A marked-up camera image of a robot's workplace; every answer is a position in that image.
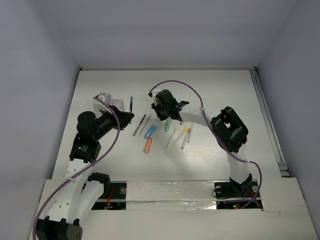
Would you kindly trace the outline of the green ink pen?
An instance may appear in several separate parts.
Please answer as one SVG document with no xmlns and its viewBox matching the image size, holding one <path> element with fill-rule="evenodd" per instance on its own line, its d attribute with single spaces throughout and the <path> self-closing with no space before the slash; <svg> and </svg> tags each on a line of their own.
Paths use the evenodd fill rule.
<svg viewBox="0 0 320 240">
<path fill-rule="evenodd" d="M 129 112 L 132 114 L 133 113 L 133 96 L 130 96 L 130 104 L 129 104 Z"/>
</svg>

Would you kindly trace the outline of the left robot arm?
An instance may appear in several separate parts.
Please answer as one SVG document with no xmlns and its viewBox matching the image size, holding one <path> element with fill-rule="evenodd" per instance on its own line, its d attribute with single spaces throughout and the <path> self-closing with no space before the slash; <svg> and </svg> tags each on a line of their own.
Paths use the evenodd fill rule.
<svg viewBox="0 0 320 240">
<path fill-rule="evenodd" d="M 82 224 L 99 198 L 111 196 L 111 180 L 105 173 L 93 172 L 99 161 L 100 139 L 109 131 L 123 130 L 134 114 L 120 111 L 109 105 L 100 117 L 92 111 L 77 117 L 75 135 L 65 181 L 51 195 L 52 207 L 45 217 L 36 217 L 32 238 L 34 240 L 80 240 Z"/>
</svg>

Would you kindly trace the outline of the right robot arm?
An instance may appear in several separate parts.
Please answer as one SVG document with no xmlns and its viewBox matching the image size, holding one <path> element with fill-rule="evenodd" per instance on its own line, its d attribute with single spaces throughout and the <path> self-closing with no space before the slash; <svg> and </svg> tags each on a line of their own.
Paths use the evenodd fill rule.
<svg viewBox="0 0 320 240">
<path fill-rule="evenodd" d="M 227 106 L 217 116 L 205 113 L 204 107 L 190 105 L 188 101 L 174 98 L 167 90 L 155 88 L 148 93 L 153 103 L 151 108 L 159 120 L 168 118 L 185 123 L 195 123 L 205 127 L 213 133 L 219 146 L 226 151 L 230 166 L 229 191 L 235 196 L 243 196 L 249 189 L 252 174 L 248 168 L 248 161 L 244 156 L 244 147 L 247 142 L 248 128 L 233 108 Z"/>
</svg>

